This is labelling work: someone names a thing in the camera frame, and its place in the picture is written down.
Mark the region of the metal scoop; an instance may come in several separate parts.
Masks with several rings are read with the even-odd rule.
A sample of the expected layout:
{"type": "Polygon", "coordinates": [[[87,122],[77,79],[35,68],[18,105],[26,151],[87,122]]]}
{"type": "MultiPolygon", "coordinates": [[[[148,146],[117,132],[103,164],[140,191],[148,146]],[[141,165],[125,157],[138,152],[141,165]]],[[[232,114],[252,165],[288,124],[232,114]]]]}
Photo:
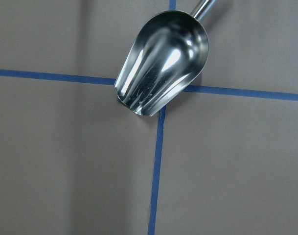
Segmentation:
{"type": "Polygon", "coordinates": [[[201,21],[215,3],[202,0],[190,14],[164,11],[143,26],[115,81],[124,106],[151,117],[201,73],[209,54],[201,21]]]}

